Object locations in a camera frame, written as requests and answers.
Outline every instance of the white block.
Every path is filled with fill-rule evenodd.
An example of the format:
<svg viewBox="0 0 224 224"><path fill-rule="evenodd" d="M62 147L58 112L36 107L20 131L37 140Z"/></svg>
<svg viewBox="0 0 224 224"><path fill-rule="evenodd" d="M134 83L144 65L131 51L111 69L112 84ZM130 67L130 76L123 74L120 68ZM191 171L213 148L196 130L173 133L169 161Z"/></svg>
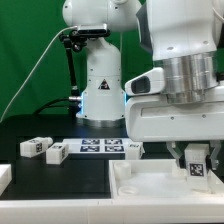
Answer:
<svg viewBox="0 0 224 224"><path fill-rule="evenodd" d="M0 165L0 196L12 180L11 165Z"/></svg>
<svg viewBox="0 0 224 224"><path fill-rule="evenodd" d="M115 162L114 174L117 180L126 180L131 178L131 164L125 161Z"/></svg>
<svg viewBox="0 0 224 224"><path fill-rule="evenodd" d="M208 191L208 174L206 156L209 155L208 144L189 144L185 149L187 183L191 189Z"/></svg>
<svg viewBox="0 0 224 224"><path fill-rule="evenodd" d="M40 137L22 142L20 143L20 155L29 158L34 157L45 152L52 143L51 138Z"/></svg>
<svg viewBox="0 0 224 224"><path fill-rule="evenodd" d="M47 164L60 165L68 156L68 144L55 143L46 152Z"/></svg>
<svg viewBox="0 0 224 224"><path fill-rule="evenodd" d="M125 159L139 160L144 152L143 142L130 141L125 151Z"/></svg>

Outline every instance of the metal cylinder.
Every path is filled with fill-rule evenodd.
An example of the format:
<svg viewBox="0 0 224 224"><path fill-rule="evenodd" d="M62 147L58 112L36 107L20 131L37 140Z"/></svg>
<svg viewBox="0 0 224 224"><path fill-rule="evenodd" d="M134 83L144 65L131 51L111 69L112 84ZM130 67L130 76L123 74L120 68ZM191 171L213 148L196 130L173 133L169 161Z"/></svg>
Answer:
<svg viewBox="0 0 224 224"><path fill-rule="evenodd" d="M195 103L204 100L204 90L218 85L215 53L203 53L180 58L155 61L155 67L165 71L170 104Z"/></svg>

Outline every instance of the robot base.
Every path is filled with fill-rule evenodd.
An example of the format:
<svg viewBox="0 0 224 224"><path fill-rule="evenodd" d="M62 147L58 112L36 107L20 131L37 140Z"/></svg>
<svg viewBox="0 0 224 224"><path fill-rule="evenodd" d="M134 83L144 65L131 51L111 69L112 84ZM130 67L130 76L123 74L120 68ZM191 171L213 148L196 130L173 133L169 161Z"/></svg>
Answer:
<svg viewBox="0 0 224 224"><path fill-rule="evenodd" d="M98 128L121 127L125 125L125 119L117 120L91 120L87 118L77 117L77 123Z"/></svg>

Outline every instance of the warning label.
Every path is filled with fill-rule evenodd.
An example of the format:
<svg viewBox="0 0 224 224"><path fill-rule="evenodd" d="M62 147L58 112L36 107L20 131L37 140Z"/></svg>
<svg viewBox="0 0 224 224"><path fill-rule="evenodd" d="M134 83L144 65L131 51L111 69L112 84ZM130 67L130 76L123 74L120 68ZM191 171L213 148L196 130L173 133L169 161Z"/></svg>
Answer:
<svg viewBox="0 0 224 224"><path fill-rule="evenodd" d="M110 90L110 87L106 81L106 79L103 80L103 82L100 84L100 87L98 89L102 90Z"/></svg>

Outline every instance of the blue light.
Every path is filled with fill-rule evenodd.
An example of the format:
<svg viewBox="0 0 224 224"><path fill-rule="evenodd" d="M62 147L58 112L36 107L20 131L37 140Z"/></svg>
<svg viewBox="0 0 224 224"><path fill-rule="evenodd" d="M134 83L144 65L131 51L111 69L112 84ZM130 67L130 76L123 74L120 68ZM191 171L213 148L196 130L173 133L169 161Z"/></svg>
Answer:
<svg viewBox="0 0 224 224"><path fill-rule="evenodd" d="M127 93L124 94L124 102L125 102L125 106L127 104Z"/></svg>
<svg viewBox="0 0 224 224"><path fill-rule="evenodd" d="M83 110L84 110L84 100L83 100L83 92L82 92L82 95L81 95L81 97L82 97L82 101L81 101L81 114L83 114Z"/></svg>

